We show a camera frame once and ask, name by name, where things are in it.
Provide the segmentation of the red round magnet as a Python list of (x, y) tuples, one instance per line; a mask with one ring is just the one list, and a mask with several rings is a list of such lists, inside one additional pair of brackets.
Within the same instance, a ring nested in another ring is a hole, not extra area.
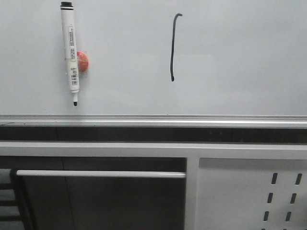
[(86, 72), (89, 67), (89, 59), (87, 54), (82, 51), (77, 51), (77, 60), (78, 60), (79, 72), (81, 73)]

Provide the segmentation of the white whiteboard marker pen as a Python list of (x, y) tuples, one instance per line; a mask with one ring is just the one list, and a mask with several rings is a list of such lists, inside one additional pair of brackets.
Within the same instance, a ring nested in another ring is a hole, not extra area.
[(77, 106), (80, 83), (72, 2), (62, 1), (60, 3), (60, 12), (69, 90), (72, 93), (73, 105)]

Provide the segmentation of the white perforated metal panel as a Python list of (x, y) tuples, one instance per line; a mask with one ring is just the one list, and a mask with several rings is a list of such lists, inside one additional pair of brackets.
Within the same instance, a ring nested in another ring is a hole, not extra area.
[(305, 160), (199, 161), (198, 230), (304, 230)]

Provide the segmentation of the white horizontal rod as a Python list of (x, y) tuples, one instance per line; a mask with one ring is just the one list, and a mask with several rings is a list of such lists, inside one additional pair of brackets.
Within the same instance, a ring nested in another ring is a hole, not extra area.
[(186, 178), (184, 172), (17, 170), (18, 176)]

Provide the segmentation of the white whiteboard with aluminium frame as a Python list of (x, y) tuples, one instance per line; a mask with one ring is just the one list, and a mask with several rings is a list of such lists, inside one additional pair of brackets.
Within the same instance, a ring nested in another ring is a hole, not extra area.
[(0, 3), (1, 126), (307, 126), (304, 0), (74, 0), (73, 103), (58, 0)]

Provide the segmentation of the grey metal stand frame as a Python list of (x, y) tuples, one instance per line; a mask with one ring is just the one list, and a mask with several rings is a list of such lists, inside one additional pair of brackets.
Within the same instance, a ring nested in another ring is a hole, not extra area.
[(306, 145), (2, 141), (1, 156), (187, 158), (185, 229), (196, 228), (200, 158), (306, 160)]

